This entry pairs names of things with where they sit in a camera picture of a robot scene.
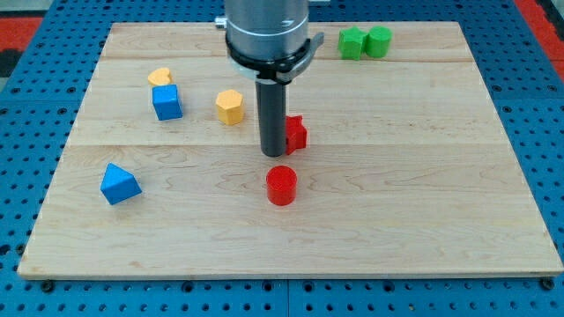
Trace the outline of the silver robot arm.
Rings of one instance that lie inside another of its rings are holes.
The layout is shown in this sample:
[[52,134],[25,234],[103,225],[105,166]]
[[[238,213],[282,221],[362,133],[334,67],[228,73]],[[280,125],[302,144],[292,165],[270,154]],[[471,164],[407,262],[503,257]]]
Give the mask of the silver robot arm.
[[308,33],[307,0],[225,0],[224,8],[227,56],[257,83],[290,84],[323,45],[323,33]]

